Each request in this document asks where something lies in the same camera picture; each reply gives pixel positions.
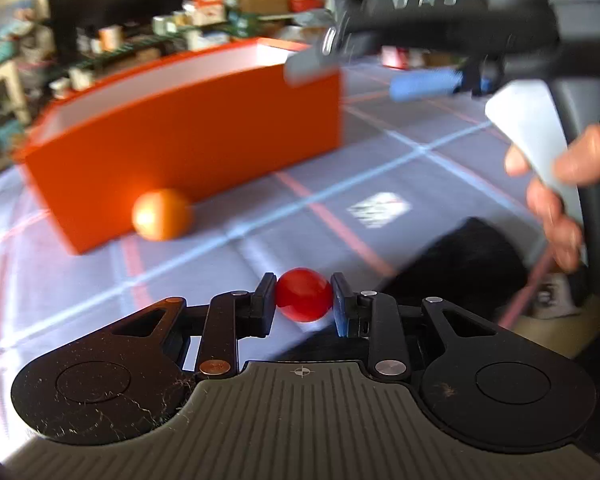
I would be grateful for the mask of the person's right hand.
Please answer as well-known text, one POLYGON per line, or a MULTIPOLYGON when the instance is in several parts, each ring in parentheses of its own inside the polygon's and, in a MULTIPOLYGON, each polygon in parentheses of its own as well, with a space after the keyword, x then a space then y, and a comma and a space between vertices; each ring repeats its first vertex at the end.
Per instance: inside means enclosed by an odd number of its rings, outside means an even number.
MULTIPOLYGON (((589 126, 553 164, 553 174, 568 185, 588 185, 600 181, 600 125, 589 126)), ((583 235, 580 226, 564 213, 554 191, 534 178, 527 190, 529 209, 542 222, 557 265, 570 273, 577 269, 583 235)))

